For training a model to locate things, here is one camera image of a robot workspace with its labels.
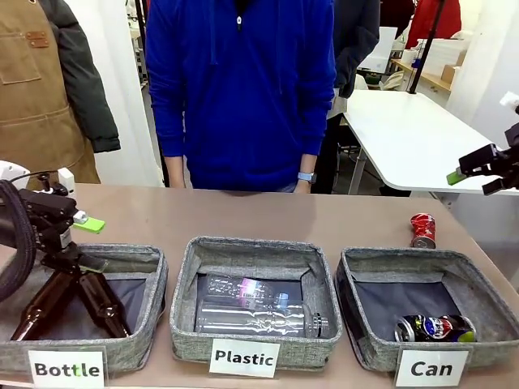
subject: black jacket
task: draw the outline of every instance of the black jacket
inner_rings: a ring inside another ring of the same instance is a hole
[[[380,26],[396,27],[397,37],[407,28],[413,14],[413,0],[382,0],[380,2]]]
[[[119,150],[119,135],[87,37],[64,0],[39,0],[58,43],[66,94],[94,152]]]
[[[335,0],[335,88],[350,97],[358,65],[379,43],[380,0]]]

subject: white desk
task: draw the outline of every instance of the white desk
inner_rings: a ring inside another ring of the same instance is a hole
[[[496,179],[447,183],[462,156],[491,141],[422,94],[355,91],[345,118],[362,146],[350,195],[358,192],[366,157],[384,183],[399,190],[482,194],[482,185]],[[499,193],[519,195],[519,190]]]

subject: red jacket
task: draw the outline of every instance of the red jacket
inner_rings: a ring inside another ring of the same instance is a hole
[[[406,49],[415,47],[418,39],[429,36],[434,23],[439,0],[419,0],[414,13]],[[450,38],[461,30],[461,9],[459,0],[447,0],[441,14],[435,38]]]

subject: clear plastic bottle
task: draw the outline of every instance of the clear plastic bottle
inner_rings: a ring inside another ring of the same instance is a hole
[[[274,291],[263,281],[208,275],[206,296],[233,297],[239,300],[240,306],[248,307],[272,299]]]
[[[302,301],[271,300],[254,308],[229,301],[202,300],[196,316],[197,332],[251,336],[326,338],[328,319],[312,313]]]

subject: crushed can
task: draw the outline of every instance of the crushed can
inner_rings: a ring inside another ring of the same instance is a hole
[[[411,225],[414,229],[412,247],[419,249],[435,249],[436,221],[428,213],[418,213],[411,217]]]
[[[397,342],[460,342],[476,341],[476,329],[465,316],[450,314],[428,318],[420,314],[400,318],[395,327]]]

